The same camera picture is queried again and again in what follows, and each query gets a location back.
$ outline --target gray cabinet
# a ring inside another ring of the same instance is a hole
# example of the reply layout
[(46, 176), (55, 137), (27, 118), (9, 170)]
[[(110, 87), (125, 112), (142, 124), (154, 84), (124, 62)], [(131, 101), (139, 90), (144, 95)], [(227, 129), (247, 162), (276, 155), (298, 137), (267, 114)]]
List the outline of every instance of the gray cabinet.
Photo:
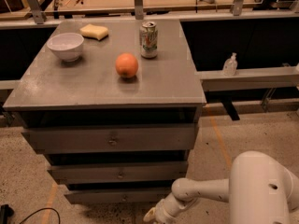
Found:
[[(156, 202), (186, 175), (206, 100), (179, 21), (157, 22), (157, 58), (139, 55), (141, 21), (93, 22), (109, 37), (85, 38), (73, 63), (44, 47), (5, 103), (71, 203)], [(85, 24), (64, 21), (54, 34)], [(123, 51), (138, 59), (134, 79), (116, 74)]]

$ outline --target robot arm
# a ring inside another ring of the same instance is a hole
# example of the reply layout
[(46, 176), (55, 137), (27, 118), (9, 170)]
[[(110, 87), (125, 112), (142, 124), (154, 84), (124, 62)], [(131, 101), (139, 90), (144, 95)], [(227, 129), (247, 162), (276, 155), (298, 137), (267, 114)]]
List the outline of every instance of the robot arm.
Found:
[(199, 198), (229, 203), (231, 224), (290, 224), (289, 212), (299, 206), (299, 179), (269, 156), (245, 152), (236, 157), (229, 179), (176, 180), (144, 221), (175, 223)]

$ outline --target orange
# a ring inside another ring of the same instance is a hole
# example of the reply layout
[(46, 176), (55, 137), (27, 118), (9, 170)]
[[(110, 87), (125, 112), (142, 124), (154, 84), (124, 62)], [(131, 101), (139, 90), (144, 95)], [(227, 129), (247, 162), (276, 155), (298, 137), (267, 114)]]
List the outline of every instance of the orange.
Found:
[(123, 78), (134, 77), (138, 71), (138, 60), (131, 53), (123, 53), (116, 59), (115, 68)]

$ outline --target concrete floor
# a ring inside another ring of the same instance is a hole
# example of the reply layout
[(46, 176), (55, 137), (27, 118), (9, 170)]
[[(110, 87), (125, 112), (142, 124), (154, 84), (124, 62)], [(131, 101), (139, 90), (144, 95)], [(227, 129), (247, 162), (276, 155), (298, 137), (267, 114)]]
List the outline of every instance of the concrete floor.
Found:
[[(275, 102), (264, 113), (256, 102), (235, 103), (240, 116), (232, 121), (219, 104), (205, 107), (200, 133), (189, 157), (187, 177), (195, 180), (227, 178), (234, 158), (247, 150), (264, 152), (299, 176), (298, 100)], [(48, 163), (21, 136), (14, 122), (6, 127), (0, 116), (0, 204), (7, 203), (15, 214), (8, 223), (20, 223), (35, 210), (55, 208), (62, 224), (139, 224), (155, 203), (71, 205), (64, 186), (57, 186), (47, 173)], [(291, 224), (299, 222), (299, 211)], [(56, 224), (53, 211), (43, 211), (26, 223)], [(178, 224), (229, 223), (227, 203), (202, 199), (178, 217)]]

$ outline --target soda can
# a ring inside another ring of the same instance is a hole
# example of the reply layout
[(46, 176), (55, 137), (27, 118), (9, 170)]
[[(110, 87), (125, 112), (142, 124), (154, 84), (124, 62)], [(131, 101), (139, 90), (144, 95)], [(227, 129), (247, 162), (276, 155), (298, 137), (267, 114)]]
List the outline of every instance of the soda can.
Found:
[(140, 26), (140, 53), (145, 58), (157, 56), (158, 29), (155, 21), (145, 21)]

